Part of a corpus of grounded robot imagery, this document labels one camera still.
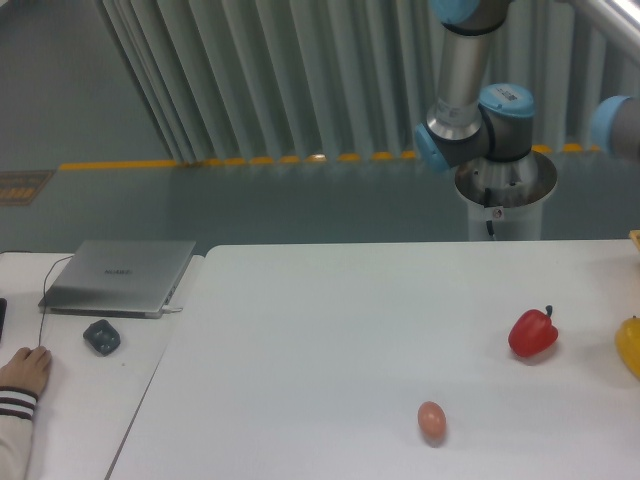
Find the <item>person's bare hand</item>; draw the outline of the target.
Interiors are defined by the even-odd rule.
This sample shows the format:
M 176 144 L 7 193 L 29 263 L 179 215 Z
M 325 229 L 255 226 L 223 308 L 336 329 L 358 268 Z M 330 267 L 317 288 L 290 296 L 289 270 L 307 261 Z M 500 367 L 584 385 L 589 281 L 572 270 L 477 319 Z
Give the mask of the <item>person's bare hand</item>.
M 39 398 L 47 386 L 51 366 L 52 354 L 47 348 L 22 347 L 1 367 L 1 387 L 26 391 Z

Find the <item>white striped sleeve forearm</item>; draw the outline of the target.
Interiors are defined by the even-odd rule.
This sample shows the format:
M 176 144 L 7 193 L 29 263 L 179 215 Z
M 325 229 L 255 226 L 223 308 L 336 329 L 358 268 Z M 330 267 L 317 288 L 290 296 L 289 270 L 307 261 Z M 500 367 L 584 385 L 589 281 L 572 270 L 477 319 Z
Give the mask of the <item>white striped sleeve forearm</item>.
M 1 388 L 1 478 L 25 479 L 38 396 L 16 387 Z

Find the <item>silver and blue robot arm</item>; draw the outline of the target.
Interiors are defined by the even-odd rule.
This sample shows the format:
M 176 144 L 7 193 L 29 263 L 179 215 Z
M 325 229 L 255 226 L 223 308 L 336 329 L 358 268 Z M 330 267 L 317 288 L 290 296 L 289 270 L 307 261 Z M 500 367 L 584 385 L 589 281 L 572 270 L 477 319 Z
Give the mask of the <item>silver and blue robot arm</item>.
M 564 1 L 639 64 L 639 1 Z M 516 162 L 532 149 L 533 97 L 517 85 L 482 90 L 494 33 L 512 1 L 429 1 L 445 29 L 437 94 L 415 128 L 419 156 L 435 171 L 477 158 Z M 515 94 L 515 100 L 495 95 Z M 639 98 L 604 100 L 591 120 L 593 143 L 609 155 L 639 162 Z

